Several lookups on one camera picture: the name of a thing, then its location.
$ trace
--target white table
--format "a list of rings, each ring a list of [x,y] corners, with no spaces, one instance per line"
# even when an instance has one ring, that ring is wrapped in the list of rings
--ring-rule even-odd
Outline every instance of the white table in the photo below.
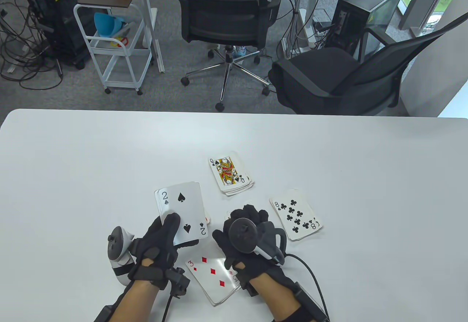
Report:
[[[206,158],[232,149],[256,184],[227,198]],[[466,321],[467,152],[463,119],[13,111],[0,129],[0,319],[93,321],[123,290],[107,235],[143,235],[154,190],[196,180],[211,230],[249,198],[279,225],[268,197],[306,194],[325,226],[288,251],[317,275],[332,321]],[[285,271],[318,299],[305,268],[288,258]],[[270,318],[246,292],[213,308],[193,280],[168,321]]]

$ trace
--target computer tower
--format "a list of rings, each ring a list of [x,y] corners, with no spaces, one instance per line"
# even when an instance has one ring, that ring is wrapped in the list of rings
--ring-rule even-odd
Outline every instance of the computer tower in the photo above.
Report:
[[[386,31],[400,0],[338,0],[327,35],[326,48],[341,48],[358,58],[359,39],[366,26],[377,26]],[[369,35],[365,59],[372,56],[380,46]]]
[[[28,0],[30,10],[52,48],[55,57],[65,64],[84,68],[89,51],[84,42],[78,24],[73,15],[73,8],[78,0]],[[96,32],[94,13],[96,9],[83,8],[80,18],[88,35]]]

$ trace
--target deck of cards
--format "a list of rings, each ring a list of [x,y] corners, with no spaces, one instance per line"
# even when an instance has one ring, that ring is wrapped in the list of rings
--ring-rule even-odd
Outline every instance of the deck of cards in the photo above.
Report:
[[[241,287],[235,272],[224,268],[224,260],[225,256],[217,244],[209,241],[185,263],[213,306],[225,302]]]
[[[231,196],[252,188],[254,181],[239,155],[231,151],[208,159],[219,189]]]
[[[161,222],[167,215],[176,212],[180,227],[174,237],[174,245],[190,242],[208,236],[208,215],[205,212],[200,184],[182,183],[154,192]]]
[[[299,240],[322,228],[314,210],[299,190],[288,190],[284,195],[269,200],[291,240]]]

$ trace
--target chair base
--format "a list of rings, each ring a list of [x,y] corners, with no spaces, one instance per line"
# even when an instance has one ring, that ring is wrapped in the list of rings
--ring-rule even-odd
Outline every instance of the chair base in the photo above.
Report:
[[[268,94],[269,94],[269,83],[267,81],[265,81],[263,78],[253,74],[252,72],[250,72],[249,70],[245,69],[244,67],[242,67],[242,66],[240,66],[238,64],[239,61],[242,61],[242,60],[244,60],[246,58],[249,58],[251,56],[255,56],[254,62],[256,64],[259,64],[260,63],[260,57],[259,57],[260,51],[259,50],[254,51],[254,52],[249,53],[249,54],[247,54],[245,56],[241,56],[241,57],[238,57],[238,58],[233,58],[234,47],[232,45],[226,45],[224,49],[226,51],[224,56],[220,53],[220,51],[218,49],[212,49],[212,50],[210,50],[208,52],[208,57],[209,58],[212,58],[212,57],[214,57],[214,55],[217,55],[223,60],[222,62],[217,63],[217,64],[212,65],[212,66],[202,68],[200,70],[196,70],[196,71],[192,71],[192,72],[187,73],[185,75],[185,77],[183,77],[180,80],[182,85],[183,86],[188,86],[190,84],[189,76],[192,76],[194,74],[206,72],[206,71],[209,71],[209,70],[224,66],[224,68],[225,68],[225,70],[224,70],[224,81],[223,81],[223,88],[221,90],[221,97],[219,98],[219,103],[216,104],[216,106],[215,106],[217,111],[223,112],[223,110],[224,110],[224,104],[222,103],[222,101],[224,99],[224,93],[226,92],[226,86],[227,86],[227,80],[229,78],[229,73],[232,70],[232,68],[236,68],[239,71],[241,71],[241,72],[245,73],[246,75],[250,76],[251,78],[254,78],[256,81],[259,81],[260,83],[262,83],[264,85],[264,89],[262,91],[262,94],[265,95],[265,96],[268,96]]]

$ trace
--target black office chair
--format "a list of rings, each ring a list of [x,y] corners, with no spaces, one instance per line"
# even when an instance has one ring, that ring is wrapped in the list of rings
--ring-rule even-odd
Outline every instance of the black office chair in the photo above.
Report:
[[[438,31],[398,43],[379,28],[366,28],[361,44],[371,34],[385,45],[367,61],[365,45],[359,61],[339,48],[323,48],[275,62],[268,77],[280,104],[297,114],[376,115],[398,104],[401,77],[410,61],[466,19],[468,13]]]
[[[210,50],[209,58],[219,56],[223,61],[213,66],[189,72],[181,79],[184,86],[189,85],[189,76],[214,68],[226,66],[221,98],[216,104],[220,112],[224,110],[222,103],[226,90],[229,71],[237,68],[262,83],[263,93],[268,94],[269,83],[237,62],[255,56],[255,63],[260,62],[259,53],[265,47],[268,28],[274,24],[278,16],[281,0],[179,0],[182,10],[182,38],[187,42],[200,40],[214,44],[225,45],[225,54],[219,50]],[[234,45],[254,46],[257,51],[243,57],[233,59]]]

